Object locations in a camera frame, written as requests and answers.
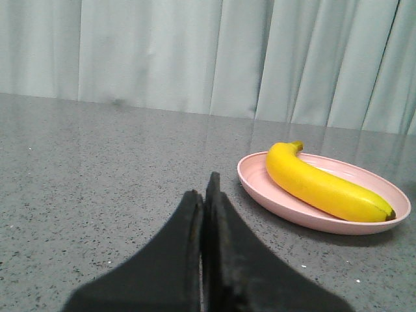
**banana stem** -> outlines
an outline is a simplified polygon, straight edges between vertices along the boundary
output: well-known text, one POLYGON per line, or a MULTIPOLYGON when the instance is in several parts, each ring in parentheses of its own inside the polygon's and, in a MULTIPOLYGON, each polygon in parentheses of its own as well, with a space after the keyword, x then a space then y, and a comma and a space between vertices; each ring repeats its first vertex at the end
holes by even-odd
POLYGON ((304 148, 304 143, 302 141, 293 141, 291 144, 296 148, 296 151, 302 151, 304 148))

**gray countertop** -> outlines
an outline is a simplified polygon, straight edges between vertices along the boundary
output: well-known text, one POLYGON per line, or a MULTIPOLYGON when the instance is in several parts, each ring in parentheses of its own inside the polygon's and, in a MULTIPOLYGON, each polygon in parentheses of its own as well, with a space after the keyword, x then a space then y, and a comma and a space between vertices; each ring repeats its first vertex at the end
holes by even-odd
POLYGON ((414 312, 416 218, 367 236, 268 212, 237 163, 277 141, 356 164, 416 203, 416 136, 0 94, 0 310, 58 311, 147 243, 212 171, 253 232, 356 311, 414 312))

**plate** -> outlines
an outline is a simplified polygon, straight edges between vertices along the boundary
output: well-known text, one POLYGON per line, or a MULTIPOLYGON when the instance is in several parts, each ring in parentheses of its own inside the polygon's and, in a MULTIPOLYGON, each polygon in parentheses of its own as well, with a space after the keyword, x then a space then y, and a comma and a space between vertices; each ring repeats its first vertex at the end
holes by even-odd
POLYGON ((395 210, 396 218, 386 222, 350 222, 327 214, 280 188, 266 171, 267 152, 242 158, 237 171, 246 192, 271 213, 290 222, 318 231, 342 235, 368 235, 391 229, 410 214, 406 195, 382 177, 352 164, 335 159, 298 153, 298 157, 321 170, 361 185, 383 197, 395 210))

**white curtain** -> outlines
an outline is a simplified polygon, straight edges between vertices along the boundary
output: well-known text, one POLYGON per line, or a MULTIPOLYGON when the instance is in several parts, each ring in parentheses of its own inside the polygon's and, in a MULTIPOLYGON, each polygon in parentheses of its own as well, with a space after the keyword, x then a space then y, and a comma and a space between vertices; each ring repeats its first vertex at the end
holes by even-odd
POLYGON ((0 56, 3 93, 416 134, 414 0, 0 0, 0 56))

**black object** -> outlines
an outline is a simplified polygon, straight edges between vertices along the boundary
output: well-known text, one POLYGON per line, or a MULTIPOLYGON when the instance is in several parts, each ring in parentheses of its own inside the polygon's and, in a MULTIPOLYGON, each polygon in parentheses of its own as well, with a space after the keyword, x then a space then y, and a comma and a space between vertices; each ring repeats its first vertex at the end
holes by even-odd
POLYGON ((186 192, 141 251, 76 290, 62 312, 200 312, 202 289, 207 312, 353 311, 278 259, 240 218, 213 172, 204 204, 196 191, 186 192))

